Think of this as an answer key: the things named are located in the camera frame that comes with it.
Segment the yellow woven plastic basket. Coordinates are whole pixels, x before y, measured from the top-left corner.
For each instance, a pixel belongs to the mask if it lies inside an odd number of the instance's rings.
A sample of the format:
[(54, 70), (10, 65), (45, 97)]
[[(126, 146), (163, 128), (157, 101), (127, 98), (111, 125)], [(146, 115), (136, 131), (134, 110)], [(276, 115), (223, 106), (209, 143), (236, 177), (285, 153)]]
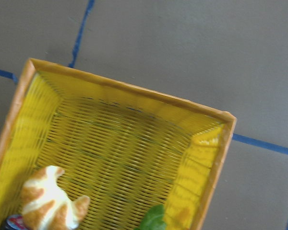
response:
[(37, 169), (91, 198), (82, 230), (132, 230), (163, 204), (169, 230), (203, 226), (236, 118), (167, 94), (29, 59), (0, 135), (0, 225)]

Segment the toy carrot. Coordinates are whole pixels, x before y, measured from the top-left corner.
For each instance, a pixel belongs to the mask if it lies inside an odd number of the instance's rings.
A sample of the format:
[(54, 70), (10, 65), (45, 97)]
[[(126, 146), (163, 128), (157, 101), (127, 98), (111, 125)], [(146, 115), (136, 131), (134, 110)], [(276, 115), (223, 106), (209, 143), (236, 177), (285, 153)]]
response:
[(163, 204), (151, 207), (135, 230), (165, 230), (167, 224), (163, 220), (164, 214), (165, 209)]

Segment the toy croissant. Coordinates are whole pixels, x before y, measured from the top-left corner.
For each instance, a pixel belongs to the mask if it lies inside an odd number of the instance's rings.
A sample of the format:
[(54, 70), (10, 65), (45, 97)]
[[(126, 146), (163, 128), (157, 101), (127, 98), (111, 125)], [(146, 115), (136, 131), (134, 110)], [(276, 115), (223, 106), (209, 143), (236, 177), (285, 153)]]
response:
[(22, 217), (29, 230), (74, 230), (87, 215), (88, 196), (69, 199), (57, 185), (65, 170), (47, 166), (32, 174), (21, 189)]

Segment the small dark can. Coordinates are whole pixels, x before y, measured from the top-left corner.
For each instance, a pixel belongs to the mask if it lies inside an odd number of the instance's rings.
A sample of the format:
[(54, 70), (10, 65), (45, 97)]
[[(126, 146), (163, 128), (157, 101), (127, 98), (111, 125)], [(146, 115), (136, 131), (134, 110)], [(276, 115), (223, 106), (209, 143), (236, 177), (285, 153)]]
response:
[(0, 225), (0, 230), (27, 230), (24, 225), (23, 216), (14, 214), (8, 216)]

